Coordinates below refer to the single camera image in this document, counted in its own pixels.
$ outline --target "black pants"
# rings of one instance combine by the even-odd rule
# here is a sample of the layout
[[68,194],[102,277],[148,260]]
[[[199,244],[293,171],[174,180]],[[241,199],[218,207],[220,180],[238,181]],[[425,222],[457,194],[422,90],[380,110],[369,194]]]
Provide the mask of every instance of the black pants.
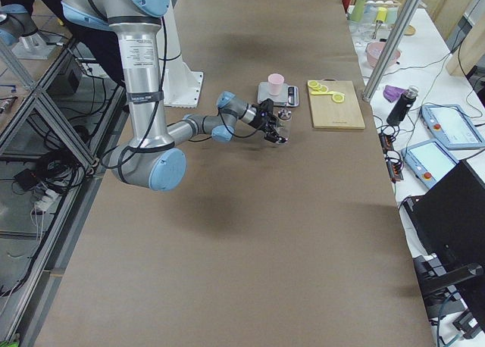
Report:
[[[113,32],[94,30],[70,23],[62,12],[61,0],[42,0],[44,4],[64,23],[73,36],[83,42],[92,52],[96,60],[113,81],[121,86],[123,82],[123,68],[121,66],[120,49],[116,34]],[[2,5],[20,4],[30,14],[33,12],[34,0],[0,0]]]

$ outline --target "pink cup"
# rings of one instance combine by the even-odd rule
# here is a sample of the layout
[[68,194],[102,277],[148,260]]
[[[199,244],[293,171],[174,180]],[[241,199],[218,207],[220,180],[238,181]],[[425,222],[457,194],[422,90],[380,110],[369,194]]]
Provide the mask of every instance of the pink cup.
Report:
[[268,76],[269,93],[270,95],[279,95],[285,83],[285,77],[281,74],[273,73]]

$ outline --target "black monitor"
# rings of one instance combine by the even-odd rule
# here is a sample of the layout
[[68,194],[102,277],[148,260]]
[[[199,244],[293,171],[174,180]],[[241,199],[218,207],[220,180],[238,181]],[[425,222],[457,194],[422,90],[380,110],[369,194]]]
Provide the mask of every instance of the black monitor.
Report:
[[[460,161],[414,205],[418,235],[446,271],[470,263],[485,267],[485,184]],[[485,330],[485,276],[457,283],[480,328]]]

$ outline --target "wooden cutting board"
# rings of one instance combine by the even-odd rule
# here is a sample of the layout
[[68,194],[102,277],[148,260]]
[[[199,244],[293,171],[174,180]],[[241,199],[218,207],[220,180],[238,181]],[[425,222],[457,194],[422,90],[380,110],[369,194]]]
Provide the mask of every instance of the wooden cutting board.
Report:
[[311,119],[316,129],[364,129],[365,123],[358,105],[357,95],[351,81],[317,80],[327,86],[329,91],[345,94],[342,103],[336,103],[331,95],[312,95],[307,86],[310,98]]

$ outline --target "label on robot arm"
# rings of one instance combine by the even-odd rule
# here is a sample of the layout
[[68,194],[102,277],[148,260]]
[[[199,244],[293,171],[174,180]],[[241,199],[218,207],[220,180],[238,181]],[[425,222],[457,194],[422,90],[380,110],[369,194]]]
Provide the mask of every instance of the label on robot arm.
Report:
[[154,67],[157,61],[155,45],[150,39],[121,39],[120,53],[124,69]]

